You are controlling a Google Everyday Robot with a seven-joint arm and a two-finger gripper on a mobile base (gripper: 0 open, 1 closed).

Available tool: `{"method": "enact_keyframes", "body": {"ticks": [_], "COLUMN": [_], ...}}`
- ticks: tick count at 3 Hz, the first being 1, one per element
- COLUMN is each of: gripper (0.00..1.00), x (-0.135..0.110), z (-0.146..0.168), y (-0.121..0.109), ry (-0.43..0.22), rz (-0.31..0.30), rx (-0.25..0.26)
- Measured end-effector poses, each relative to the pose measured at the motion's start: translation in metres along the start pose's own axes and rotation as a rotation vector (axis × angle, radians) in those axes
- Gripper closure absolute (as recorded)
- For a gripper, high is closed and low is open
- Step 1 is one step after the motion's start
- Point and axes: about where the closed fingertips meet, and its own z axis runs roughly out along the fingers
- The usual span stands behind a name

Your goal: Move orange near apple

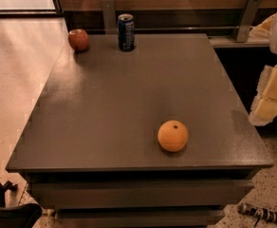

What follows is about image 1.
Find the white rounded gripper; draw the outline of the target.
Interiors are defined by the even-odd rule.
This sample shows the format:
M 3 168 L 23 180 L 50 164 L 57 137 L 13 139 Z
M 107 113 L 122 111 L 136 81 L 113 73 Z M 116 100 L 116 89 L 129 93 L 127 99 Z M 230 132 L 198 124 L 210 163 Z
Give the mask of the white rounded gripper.
M 270 51 L 277 55 L 277 12 L 253 27 L 250 37 L 269 38 Z M 250 107 L 249 122 L 265 126 L 277 116 L 277 65 L 265 66 L 260 74 L 257 94 Z

